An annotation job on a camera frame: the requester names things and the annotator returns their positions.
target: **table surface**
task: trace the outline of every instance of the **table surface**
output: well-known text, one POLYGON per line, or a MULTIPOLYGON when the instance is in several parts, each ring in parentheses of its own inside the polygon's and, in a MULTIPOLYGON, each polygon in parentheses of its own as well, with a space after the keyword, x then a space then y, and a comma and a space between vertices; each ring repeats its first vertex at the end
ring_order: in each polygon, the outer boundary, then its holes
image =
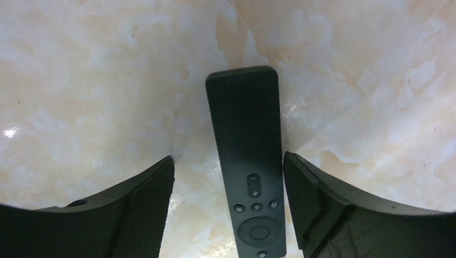
MULTIPOLYGON (((397 202, 456 210, 456 5, 0 1, 0 202, 65 206, 166 155, 160 257, 237 257, 205 78, 270 65, 283 149, 397 202)), ((302 257, 287 208, 287 257, 302 257)))

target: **black padded piece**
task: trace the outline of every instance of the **black padded piece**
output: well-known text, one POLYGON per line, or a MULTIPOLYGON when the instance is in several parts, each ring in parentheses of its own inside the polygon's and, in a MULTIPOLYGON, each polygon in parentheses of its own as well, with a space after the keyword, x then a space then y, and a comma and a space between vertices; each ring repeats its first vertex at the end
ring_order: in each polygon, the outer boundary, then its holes
POLYGON ((456 213, 380 198, 286 153, 285 185, 298 246, 313 257, 456 257, 456 213))
POLYGON ((173 184, 168 156, 66 207, 0 205, 0 257, 159 257, 173 184))

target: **small round button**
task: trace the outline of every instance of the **small round button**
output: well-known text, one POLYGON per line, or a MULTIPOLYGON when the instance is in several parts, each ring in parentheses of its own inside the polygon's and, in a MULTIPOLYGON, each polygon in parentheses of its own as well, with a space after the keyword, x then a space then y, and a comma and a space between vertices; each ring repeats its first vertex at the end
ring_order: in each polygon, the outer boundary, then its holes
POLYGON ((277 207, 279 207, 279 201, 278 200, 272 200, 270 203, 269 203, 269 208, 271 210, 274 210, 276 209, 277 207))
POLYGON ((263 205, 261 203, 254 203, 250 208, 252 211, 261 211, 263 209, 263 205))
POLYGON ((234 211, 241 213, 245 211, 245 207, 241 204, 237 204, 234 206, 234 211))
POLYGON ((255 240, 263 240, 267 238, 269 234, 269 229, 264 226, 255 227, 250 231, 250 236, 255 240))
POLYGON ((265 258, 268 253, 266 251, 258 252, 258 258, 265 258))

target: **black remote control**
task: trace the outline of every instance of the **black remote control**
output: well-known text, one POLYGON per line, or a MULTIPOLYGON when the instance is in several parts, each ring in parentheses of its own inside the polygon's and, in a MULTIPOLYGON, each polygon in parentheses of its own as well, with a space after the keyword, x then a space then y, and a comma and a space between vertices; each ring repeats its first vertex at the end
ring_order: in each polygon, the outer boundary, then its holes
POLYGON ((206 93, 239 257, 283 257, 277 72, 261 66, 213 73, 206 93))

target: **remote button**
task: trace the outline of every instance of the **remote button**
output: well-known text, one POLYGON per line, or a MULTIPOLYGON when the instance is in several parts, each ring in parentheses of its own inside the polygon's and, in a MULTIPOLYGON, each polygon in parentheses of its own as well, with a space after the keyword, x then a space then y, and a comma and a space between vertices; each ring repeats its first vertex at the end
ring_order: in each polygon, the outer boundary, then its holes
POLYGON ((256 228, 252 229, 252 231, 250 231, 250 236, 255 240, 263 240, 263 239, 267 238, 269 236, 269 234, 270 234, 269 229, 264 226, 256 227, 256 228))
POLYGON ((245 211, 245 207, 241 204, 237 204, 234 206, 234 211, 241 213, 245 211))
POLYGON ((269 203, 268 206, 269 206, 269 208, 270 208, 271 210, 273 210, 273 209, 279 207, 279 201, 277 201, 277 200, 272 200, 272 201, 269 203))
POLYGON ((244 221, 238 228, 238 236, 246 245, 256 248, 270 246, 282 235, 284 228, 272 217, 255 217, 244 221))
POLYGON ((263 209, 263 205, 261 203, 254 203, 250 208, 252 211, 261 211, 263 209))
POLYGON ((247 176, 248 195, 252 198, 261 196, 261 183, 260 176, 257 174, 250 174, 247 176))
POLYGON ((266 251, 258 252, 258 258, 265 258, 268 253, 266 251))

